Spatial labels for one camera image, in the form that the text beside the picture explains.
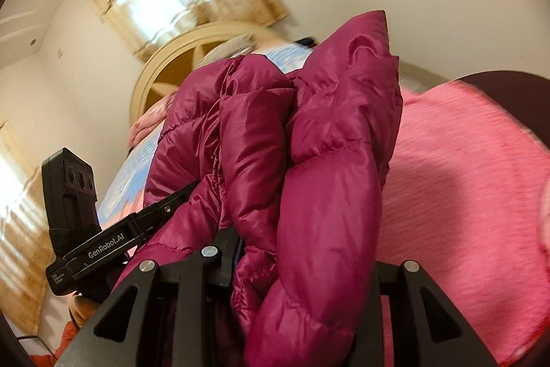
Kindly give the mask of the person's left hand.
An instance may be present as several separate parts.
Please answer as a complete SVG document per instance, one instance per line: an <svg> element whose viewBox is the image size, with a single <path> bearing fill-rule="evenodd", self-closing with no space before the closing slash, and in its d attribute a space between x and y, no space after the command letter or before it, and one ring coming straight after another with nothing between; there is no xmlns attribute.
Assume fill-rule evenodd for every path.
<svg viewBox="0 0 550 367"><path fill-rule="evenodd" d="M69 300L69 314L78 329L81 329L95 314L100 304L85 298L81 294L73 295Z"/></svg>

